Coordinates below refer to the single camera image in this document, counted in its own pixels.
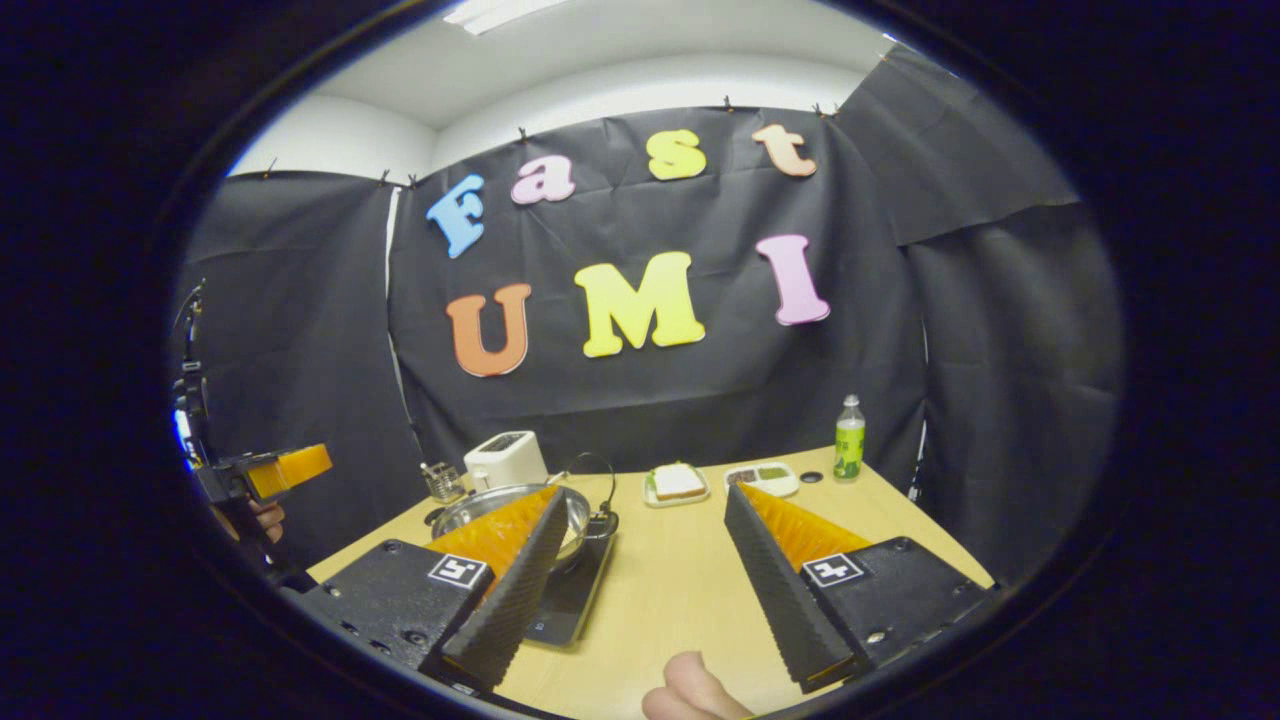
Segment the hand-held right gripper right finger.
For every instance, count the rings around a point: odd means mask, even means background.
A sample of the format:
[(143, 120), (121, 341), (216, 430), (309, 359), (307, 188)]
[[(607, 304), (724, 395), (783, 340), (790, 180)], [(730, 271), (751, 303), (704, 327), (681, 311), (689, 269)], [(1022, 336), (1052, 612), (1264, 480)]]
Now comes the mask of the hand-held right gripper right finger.
[(724, 524), (804, 693), (919, 650), (991, 593), (911, 537), (872, 543), (753, 486), (730, 489)]

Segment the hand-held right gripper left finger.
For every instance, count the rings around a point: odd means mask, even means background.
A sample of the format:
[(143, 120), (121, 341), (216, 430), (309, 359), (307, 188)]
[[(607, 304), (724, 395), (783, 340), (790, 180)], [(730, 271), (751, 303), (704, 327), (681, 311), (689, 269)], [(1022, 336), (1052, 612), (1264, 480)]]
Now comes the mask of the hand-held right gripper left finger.
[(426, 546), (387, 539), (298, 601), (375, 653), (490, 691), (538, 610), (568, 519), (567, 489), (543, 486)]

